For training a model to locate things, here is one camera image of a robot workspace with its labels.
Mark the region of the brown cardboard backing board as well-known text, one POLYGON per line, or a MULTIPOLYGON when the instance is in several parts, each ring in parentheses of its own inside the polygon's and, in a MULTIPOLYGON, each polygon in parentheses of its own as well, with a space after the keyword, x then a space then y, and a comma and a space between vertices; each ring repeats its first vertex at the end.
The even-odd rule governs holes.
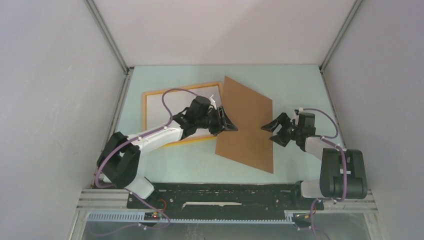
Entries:
POLYGON ((273 134, 261 127, 273 120, 273 101, 228 76, 224 78, 221 99, 225 113, 238 131, 220 133, 215 154, 272 174, 273 134))

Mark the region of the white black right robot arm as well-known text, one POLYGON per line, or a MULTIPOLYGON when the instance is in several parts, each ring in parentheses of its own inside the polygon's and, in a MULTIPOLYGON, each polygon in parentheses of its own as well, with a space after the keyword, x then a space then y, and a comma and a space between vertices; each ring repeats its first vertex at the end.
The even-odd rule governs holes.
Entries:
POLYGON ((301 180, 298 191, 291 194, 291 204, 304 209, 311 199, 330 199, 342 202, 346 199, 362 200, 368 194, 368 183, 363 153, 358 149, 346 149, 332 142, 333 136, 318 135, 313 109, 297 109, 291 118, 283 112, 263 125, 263 131, 271 132, 270 140, 282 147, 293 141, 305 153, 320 162, 320 175, 316 180, 301 180))

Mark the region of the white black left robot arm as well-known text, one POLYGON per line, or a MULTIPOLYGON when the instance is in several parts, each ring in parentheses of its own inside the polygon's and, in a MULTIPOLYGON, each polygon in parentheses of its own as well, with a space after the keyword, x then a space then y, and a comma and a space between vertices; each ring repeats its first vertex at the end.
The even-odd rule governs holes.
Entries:
POLYGON ((96 186, 106 187, 100 184, 103 174, 110 181, 109 187, 125 189, 137 195, 145 208, 153 208, 158 202, 158 194, 154 192, 154 185, 139 171, 140 158, 167 144, 182 141, 198 129, 206 129, 213 136, 238 131, 223 106, 217 106, 210 97, 196 96, 190 106, 171 115, 164 125, 132 135, 120 131, 112 134, 97 160, 96 186))

